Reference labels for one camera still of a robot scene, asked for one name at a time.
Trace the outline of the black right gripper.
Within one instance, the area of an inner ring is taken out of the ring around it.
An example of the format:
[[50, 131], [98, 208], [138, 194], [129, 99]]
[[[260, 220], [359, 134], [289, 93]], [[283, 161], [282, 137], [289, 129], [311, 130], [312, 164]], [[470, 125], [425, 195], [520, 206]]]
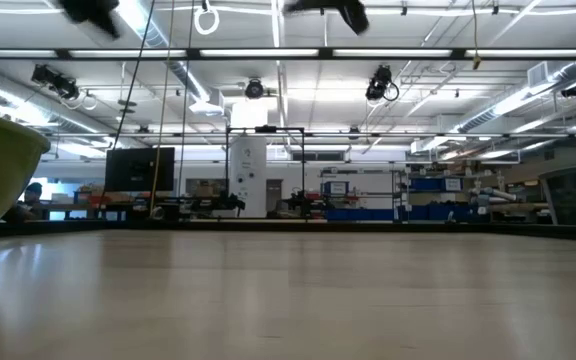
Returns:
[[356, 35], [365, 33], [369, 28], [366, 9], [360, 0], [293, 0], [283, 6], [282, 12], [292, 14], [321, 9], [338, 10], [344, 22]]

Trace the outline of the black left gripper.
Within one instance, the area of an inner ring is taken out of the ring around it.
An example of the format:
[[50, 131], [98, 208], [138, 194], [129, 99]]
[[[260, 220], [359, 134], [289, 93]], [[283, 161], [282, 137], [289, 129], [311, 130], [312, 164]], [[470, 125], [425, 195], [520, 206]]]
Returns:
[[110, 14], [119, 5], [119, 0], [57, 0], [57, 3], [70, 19], [88, 20], [112, 39], [120, 37]]

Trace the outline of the black monitor screen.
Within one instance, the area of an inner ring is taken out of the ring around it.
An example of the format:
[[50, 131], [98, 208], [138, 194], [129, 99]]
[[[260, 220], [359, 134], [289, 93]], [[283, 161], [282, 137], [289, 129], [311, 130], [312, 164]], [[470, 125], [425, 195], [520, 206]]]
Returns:
[[170, 147], [116, 149], [106, 152], [107, 192], [150, 192], [174, 190], [175, 149]]

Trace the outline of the metal shelving rack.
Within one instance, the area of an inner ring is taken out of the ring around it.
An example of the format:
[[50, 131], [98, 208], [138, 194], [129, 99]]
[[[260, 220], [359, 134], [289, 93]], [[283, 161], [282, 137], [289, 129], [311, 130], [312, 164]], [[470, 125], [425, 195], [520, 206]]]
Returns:
[[320, 194], [336, 208], [395, 210], [402, 204], [397, 170], [328, 167], [319, 179]]

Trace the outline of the blue bins with white label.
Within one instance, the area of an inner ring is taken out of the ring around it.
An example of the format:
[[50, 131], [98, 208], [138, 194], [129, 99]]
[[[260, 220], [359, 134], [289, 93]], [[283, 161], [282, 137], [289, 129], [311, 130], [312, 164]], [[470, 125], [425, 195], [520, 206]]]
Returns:
[[409, 185], [411, 192], [462, 192], [463, 180], [461, 178], [412, 178]]

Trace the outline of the person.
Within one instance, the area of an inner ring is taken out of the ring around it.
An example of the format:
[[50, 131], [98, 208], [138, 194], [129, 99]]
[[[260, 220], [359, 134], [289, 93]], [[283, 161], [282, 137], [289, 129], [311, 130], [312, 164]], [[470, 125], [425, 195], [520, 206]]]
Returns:
[[2, 220], [6, 223], [40, 220], [42, 218], [42, 210], [36, 209], [36, 206], [40, 204], [41, 195], [42, 185], [40, 183], [33, 182], [29, 184], [25, 189], [23, 200], [13, 204], [2, 216]]

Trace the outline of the white round column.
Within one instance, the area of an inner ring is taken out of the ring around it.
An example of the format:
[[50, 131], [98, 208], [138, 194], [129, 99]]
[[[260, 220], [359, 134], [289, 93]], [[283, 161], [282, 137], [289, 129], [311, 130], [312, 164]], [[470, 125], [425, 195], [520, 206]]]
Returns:
[[266, 217], [267, 148], [263, 137], [241, 136], [230, 146], [230, 192], [245, 204], [240, 216]]

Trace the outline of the row of blue storage bins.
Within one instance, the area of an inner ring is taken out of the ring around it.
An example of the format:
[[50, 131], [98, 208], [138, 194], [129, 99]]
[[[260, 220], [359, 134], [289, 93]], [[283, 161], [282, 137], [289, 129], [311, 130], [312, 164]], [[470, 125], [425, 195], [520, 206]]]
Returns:
[[331, 209], [325, 213], [328, 221], [448, 221], [449, 215], [457, 222], [469, 221], [477, 215], [477, 208], [452, 203], [413, 205], [388, 209]]

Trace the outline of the black overhead frame bar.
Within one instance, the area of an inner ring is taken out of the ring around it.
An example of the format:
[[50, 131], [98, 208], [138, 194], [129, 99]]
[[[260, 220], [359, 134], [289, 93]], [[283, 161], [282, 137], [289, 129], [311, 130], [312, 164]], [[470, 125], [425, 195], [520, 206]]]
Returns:
[[576, 61], [576, 48], [0, 48], [0, 60], [386, 60], [386, 61]]

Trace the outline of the silver ventilation duct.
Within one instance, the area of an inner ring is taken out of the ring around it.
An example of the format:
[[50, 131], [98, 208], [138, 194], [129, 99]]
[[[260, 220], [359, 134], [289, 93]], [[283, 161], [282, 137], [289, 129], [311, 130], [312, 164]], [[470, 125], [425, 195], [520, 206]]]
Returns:
[[29, 88], [0, 73], [0, 117], [35, 130], [78, 133], [88, 143], [114, 143], [114, 131], [82, 112], [50, 99], [39, 86]]
[[527, 70], [527, 82], [493, 98], [465, 115], [450, 133], [467, 133], [537, 100], [540, 96], [576, 85], [576, 61], [542, 61]]

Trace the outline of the black table edge rail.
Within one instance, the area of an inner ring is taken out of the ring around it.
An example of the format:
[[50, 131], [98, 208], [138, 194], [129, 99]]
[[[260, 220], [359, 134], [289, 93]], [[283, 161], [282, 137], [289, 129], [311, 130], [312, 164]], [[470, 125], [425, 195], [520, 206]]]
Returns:
[[0, 238], [104, 230], [134, 231], [216, 231], [216, 232], [298, 232], [298, 233], [482, 233], [541, 237], [576, 241], [576, 226], [518, 223], [349, 223], [290, 221], [38, 221], [23, 224], [0, 223]]

